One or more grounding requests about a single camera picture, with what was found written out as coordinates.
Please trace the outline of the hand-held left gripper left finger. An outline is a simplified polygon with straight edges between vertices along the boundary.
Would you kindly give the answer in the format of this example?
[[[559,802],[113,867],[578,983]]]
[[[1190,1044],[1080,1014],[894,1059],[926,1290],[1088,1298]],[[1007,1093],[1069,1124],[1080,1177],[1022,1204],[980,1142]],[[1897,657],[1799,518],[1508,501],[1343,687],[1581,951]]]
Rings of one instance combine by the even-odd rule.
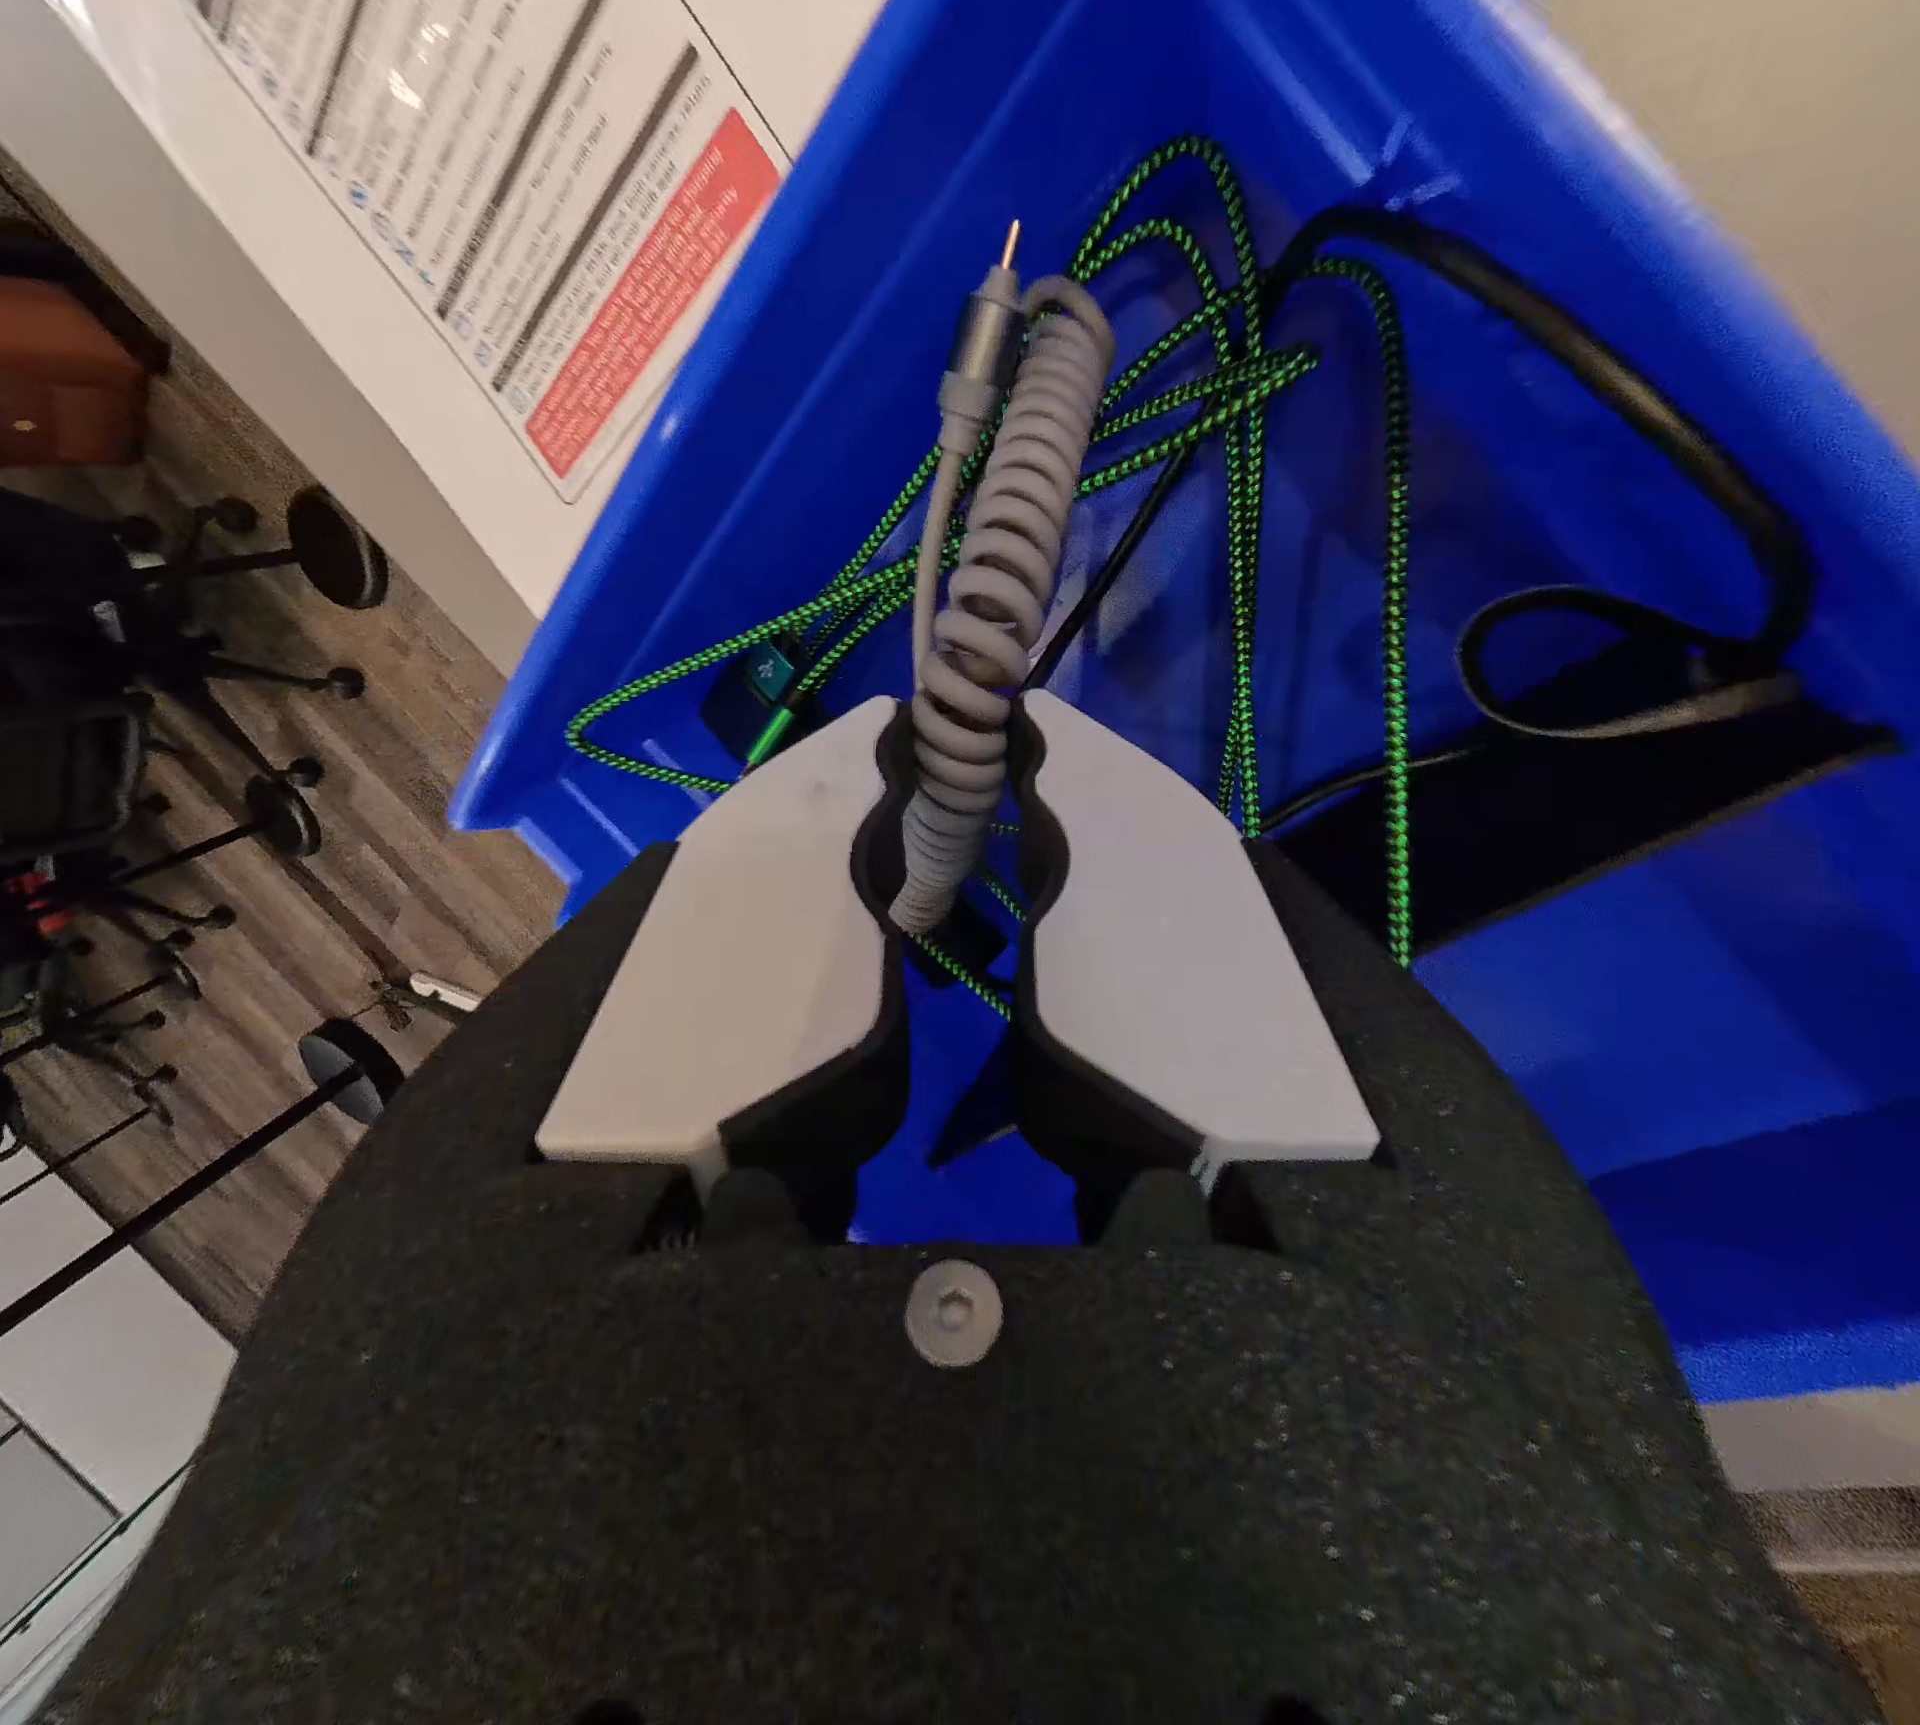
[[[899,938],[859,853],[899,813],[876,696],[714,801],[666,851],[538,1126],[544,1161],[731,1169],[841,1190],[908,1101]]]

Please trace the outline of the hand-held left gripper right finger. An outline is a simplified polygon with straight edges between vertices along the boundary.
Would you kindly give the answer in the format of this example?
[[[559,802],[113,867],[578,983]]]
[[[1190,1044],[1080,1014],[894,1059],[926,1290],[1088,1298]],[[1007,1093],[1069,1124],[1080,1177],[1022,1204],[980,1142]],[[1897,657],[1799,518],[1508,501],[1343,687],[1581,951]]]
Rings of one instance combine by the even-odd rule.
[[[1015,704],[1010,765],[1020,1137],[1077,1192],[1374,1161],[1377,1121],[1236,827],[1045,690]]]

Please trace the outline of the blue plastic bin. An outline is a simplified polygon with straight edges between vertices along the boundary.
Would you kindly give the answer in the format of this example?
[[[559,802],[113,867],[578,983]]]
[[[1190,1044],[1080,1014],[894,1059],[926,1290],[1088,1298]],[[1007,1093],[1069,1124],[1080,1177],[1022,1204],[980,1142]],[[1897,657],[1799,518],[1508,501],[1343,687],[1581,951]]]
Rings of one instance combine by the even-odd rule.
[[[995,229],[1115,322],[1051,687],[1247,822],[1480,722],[1900,738],[1418,976],[1705,1402],[1916,1383],[1916,472],[1518,0],[888,0],[452,801],[581,903],[784,644],[908,692],[899,501]]]

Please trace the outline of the grey desk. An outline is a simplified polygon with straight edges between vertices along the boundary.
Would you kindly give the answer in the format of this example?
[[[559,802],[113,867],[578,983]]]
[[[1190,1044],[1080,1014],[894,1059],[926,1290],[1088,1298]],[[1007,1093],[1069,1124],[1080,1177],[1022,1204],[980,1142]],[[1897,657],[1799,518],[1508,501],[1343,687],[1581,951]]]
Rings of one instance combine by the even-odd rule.
[[[1533,0],[1916,452],[1916,0]],[[423,437],[258,271],[68,21],[4,0],[4,154],[133,295],[374,528],[498,673],[578,535],[504,474],[430,470]]]

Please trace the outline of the black office chair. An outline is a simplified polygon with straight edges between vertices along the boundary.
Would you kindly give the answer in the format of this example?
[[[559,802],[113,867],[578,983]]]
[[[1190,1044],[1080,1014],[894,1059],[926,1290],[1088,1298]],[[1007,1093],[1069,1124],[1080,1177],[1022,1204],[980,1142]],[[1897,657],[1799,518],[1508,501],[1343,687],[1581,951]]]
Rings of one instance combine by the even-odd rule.
[[[148,893],[154,878],[219,851],[258,842],[285,863],[321,849],[309,790],[323,767],[283,762],[236,720],[215,685],[356,700],[365,677],[347,664],[290,673],[227,652],[195,618],[212,581],[290,567],[335,607],[388,600],[381,545],[323,489],[299,489],[283,512],[285,541],[224,553],[209,531],[256,529],[256,507],[224,496],[193,507],[168,543],[155,520],[105,520],[6,489],[2,501],[2,872],[4,872],[4,1135],[24,1139],[13,1073],[48,1050],[118,1075],[133,1118],[173,1116],[170,1066],[133,1068],[125,1040],[165,1024],[165,999],[197,1000],[187,951],[236,915],[201,912]],[[226,830],[143,863],[121,854],[140,818],[165,811],[145,787],[172,749],[155,728],[168,700],[224,741],[250,774]]]

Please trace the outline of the paper sheet red label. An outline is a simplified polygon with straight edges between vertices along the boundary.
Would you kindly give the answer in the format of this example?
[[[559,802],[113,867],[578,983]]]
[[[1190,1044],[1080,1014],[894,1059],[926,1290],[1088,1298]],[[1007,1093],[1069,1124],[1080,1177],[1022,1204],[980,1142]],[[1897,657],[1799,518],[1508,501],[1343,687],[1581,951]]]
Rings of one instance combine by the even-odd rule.
[[[885,0],[48,0],[542,615]]]

